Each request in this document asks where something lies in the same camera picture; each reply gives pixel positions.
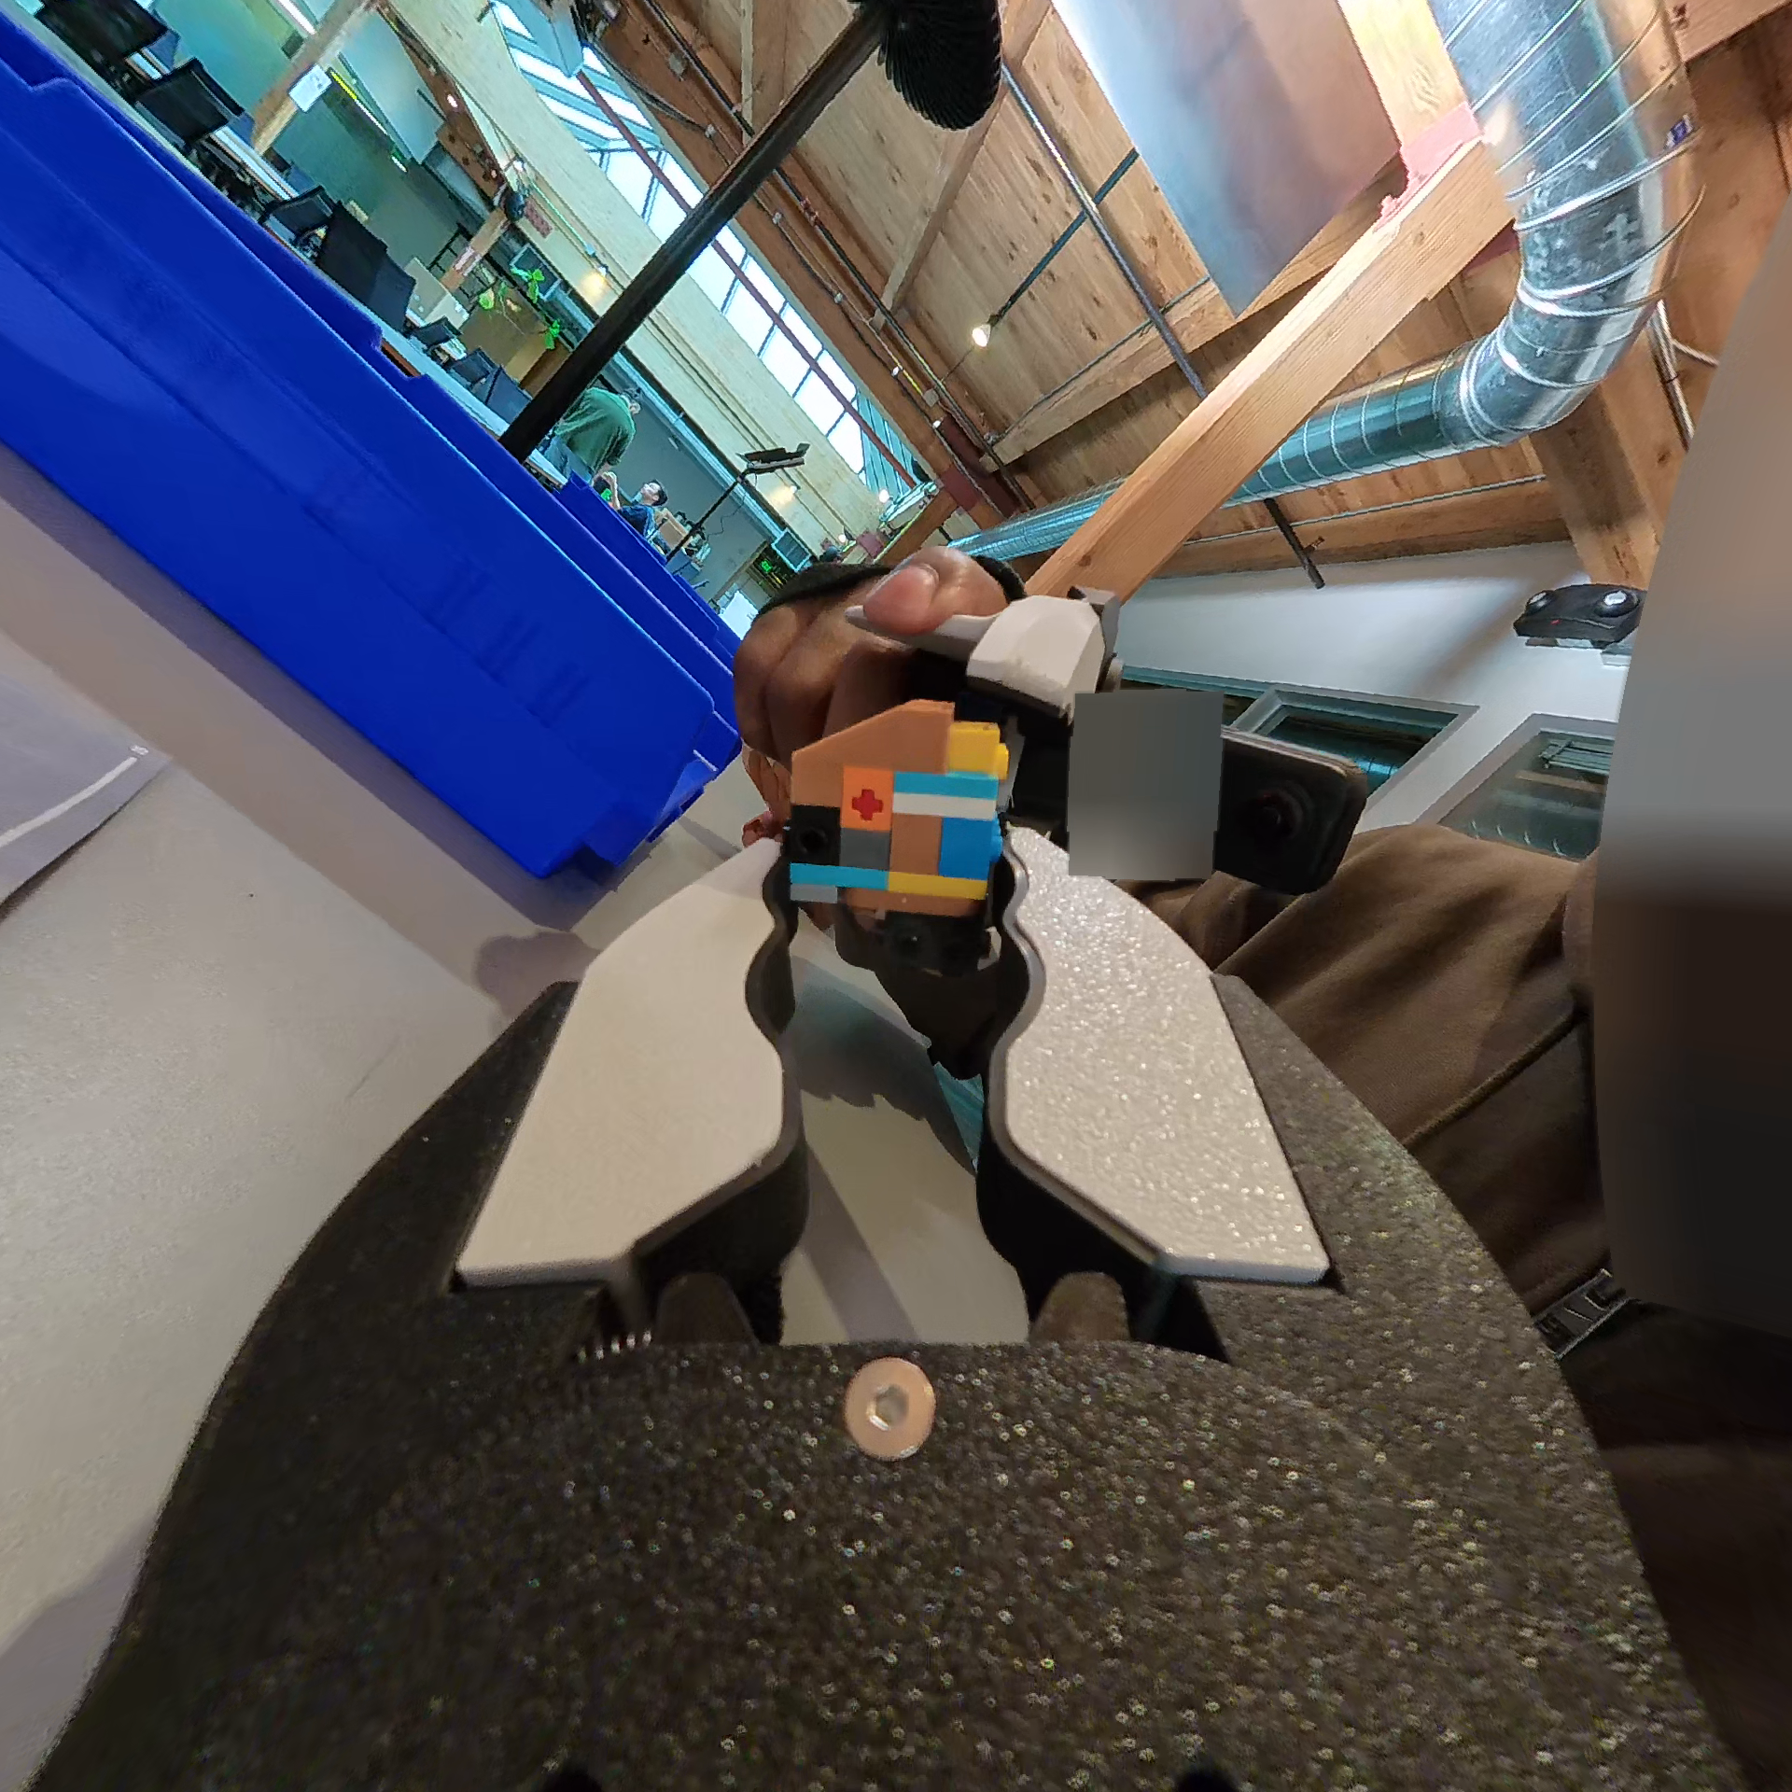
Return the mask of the person's right hand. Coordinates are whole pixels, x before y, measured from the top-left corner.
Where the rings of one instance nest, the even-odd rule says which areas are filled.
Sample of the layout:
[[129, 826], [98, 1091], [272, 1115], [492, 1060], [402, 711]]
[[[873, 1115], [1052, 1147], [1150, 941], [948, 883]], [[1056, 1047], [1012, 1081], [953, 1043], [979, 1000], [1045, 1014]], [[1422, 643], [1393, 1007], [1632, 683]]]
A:
[[894, 566], [815, 564], [772, 601], [734, 669], [741, 757], [764, 812], [743, 844], [779, 838], [797, 749], [914, 697], [949, 697], [953, 678], [914, 638], [949, 615], [995, 615], [1024, 596], [1018, 572], [949, 545], [917, 548]]

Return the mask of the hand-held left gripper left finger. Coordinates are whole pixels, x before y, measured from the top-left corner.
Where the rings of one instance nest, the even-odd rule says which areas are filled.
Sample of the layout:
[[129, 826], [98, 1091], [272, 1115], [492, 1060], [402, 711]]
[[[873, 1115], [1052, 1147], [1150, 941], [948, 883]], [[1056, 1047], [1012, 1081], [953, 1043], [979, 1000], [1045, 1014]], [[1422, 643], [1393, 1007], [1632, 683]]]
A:
[[807, 1226], [789, 876], [754, 840], [586, 970], [460, 1248], [471, 1289], [779, 1273]]

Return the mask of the black wall-mounted device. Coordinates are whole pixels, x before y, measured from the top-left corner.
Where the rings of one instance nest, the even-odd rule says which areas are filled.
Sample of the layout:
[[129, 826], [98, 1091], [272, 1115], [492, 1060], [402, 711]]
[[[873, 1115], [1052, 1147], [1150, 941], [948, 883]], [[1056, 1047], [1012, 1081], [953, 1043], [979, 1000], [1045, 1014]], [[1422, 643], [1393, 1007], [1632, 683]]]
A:
[[1628, 651], [1640, 628], [1644, 589], [1570, 581], [1534, 591], [1510, 621], [1510, 633], [1525, 647], [1584, 647], [1597, 651]]

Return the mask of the grey desk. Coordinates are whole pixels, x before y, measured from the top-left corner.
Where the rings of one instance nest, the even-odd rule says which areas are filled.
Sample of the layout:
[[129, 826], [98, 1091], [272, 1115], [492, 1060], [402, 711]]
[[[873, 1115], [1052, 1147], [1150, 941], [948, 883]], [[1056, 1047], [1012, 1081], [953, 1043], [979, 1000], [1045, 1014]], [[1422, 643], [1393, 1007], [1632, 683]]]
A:
[[2, 1790], [328, 1209], [552, 983], [741, 849], [741, 768], [529, 882], [2, 451], [2, 681], [163, 766], [2, 898]]

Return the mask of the grey building instruction booklet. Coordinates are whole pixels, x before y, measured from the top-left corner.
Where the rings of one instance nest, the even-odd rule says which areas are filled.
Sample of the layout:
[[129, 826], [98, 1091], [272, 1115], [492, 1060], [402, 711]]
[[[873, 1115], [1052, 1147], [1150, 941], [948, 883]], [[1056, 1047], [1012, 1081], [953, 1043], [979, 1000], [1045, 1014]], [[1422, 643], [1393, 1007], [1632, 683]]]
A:
[[2, 678], [2, 901], [59, 864], [167, 768], [76, 701]]

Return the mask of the black pole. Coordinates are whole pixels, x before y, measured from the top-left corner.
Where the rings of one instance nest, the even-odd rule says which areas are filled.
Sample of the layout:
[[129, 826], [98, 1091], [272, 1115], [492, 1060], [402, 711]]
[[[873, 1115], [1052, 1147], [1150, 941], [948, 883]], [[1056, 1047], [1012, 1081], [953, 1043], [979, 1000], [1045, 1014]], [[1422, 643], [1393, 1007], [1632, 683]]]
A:
[[527, 410], [504, 428], [503, 447], [533, 453], [608, 366], [619, 348], [669, 297], [676, 280], [783, 164], [810, 124], [846, 89], [865, 61], [876, 61], [888, 89], [942, 130], [979, 124], [995, 103], [1003, 80], [1003, 22], [995, 2], [856, 2], [846, 27], [777, 112], [749, 135], [743, 153], [683, 216], [608, 310], [572, 348]]

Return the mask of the silver ventilation duct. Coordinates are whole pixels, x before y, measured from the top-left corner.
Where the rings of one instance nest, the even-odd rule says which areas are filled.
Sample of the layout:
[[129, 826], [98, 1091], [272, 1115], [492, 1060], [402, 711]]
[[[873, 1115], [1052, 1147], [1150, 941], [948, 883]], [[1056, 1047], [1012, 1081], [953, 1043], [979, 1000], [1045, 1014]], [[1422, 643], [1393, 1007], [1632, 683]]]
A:
[[[1701, 203], [1697, 112], [1668, 2], [1429, 2], [1474, 137], [1410, 187], [1225, 374], [1111, 481], [967, 537], [1110, 591], [1150, 580], [1216, 509], [1269, 503], [1515, 444], [1567, 420], [1660, 303]], [[1268, 423], [1327, 392], [1499, 224], [1516, 284], [1449, 354], [1309, 411], [1257, 467]]]

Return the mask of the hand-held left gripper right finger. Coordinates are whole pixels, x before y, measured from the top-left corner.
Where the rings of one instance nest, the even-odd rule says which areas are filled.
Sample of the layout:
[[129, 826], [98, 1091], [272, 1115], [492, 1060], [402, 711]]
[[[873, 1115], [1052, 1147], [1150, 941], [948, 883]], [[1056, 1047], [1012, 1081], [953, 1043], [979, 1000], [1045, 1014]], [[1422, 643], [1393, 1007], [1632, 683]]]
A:
[[975, 1201], [1027, 1316], [1067, 1278], [1105, 1278], [1129, 1327], [1196, 1327], [1203, 1286], [1331, 1286], [1203, 959], [1036, 832], [1003, 871]]

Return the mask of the small multicoloured brick model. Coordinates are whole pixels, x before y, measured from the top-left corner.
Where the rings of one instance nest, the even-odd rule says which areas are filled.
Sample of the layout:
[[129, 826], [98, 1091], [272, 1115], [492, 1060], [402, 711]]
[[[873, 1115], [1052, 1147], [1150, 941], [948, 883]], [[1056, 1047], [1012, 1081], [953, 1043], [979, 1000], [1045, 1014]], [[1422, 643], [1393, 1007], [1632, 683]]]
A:
[[779, 836], [793, 905], [846, 912], [894, 970], [928, 977], [989, 957], [1012, 792], [1012, 766], [1003, 785], [948, 774], [953, 719], [907, 701], [797, 749]]

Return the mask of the blue plastic bin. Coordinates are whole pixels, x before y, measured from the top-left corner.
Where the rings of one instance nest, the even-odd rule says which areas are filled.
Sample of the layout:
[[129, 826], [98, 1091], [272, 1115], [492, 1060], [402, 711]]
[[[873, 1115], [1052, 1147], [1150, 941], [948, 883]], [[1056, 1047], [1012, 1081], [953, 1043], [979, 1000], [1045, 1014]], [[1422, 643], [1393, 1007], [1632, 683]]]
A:
[[635, 529], [631, 529], [591, 486], [567, 481], [556, 492], [556, 503], [570, 517], [586, 529], [593, 543], [611, 553], [611, 558], [631, 571], [642, 589], [648, 589], [669, 615], [676, 615], [697, 641], [704, 641], [725, 666], [734, 663], [738, 633], [718, 618], [718, 613], [697, 596], [664, 558], [651, 548]]
[[10, 18], [2, 444], [537, 877], [738, 757], [701, 601]]

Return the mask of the person's dark trousers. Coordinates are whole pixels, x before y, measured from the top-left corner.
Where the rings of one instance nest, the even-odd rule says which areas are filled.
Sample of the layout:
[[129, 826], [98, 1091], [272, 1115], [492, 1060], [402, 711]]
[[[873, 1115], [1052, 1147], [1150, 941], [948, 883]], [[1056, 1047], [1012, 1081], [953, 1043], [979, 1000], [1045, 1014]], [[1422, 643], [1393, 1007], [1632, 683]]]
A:
[[1788, 1790], [1788, 1337], [1625, 1300], [1534, 1316], [1670, 1642], [1749, 1790]]

